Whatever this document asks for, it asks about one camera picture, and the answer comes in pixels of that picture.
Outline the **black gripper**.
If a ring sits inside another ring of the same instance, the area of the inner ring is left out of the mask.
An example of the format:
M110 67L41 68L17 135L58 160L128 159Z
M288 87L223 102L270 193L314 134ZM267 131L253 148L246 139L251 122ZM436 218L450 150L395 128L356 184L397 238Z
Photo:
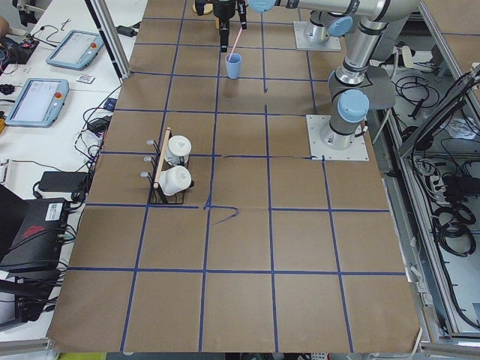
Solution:
M226 53L229 46L230 19L235 16L236 1L214 1L213 11L219 20L220 51Z

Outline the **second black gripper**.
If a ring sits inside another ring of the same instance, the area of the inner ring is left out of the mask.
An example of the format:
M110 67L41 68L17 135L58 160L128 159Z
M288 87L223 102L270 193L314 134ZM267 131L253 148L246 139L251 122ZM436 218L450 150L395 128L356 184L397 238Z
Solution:
M247 29L248 28L248 23L247 23L247 2L245 0L237 0L237 11L238 11L238 16L240 19L241 23L241 28L242 29Z

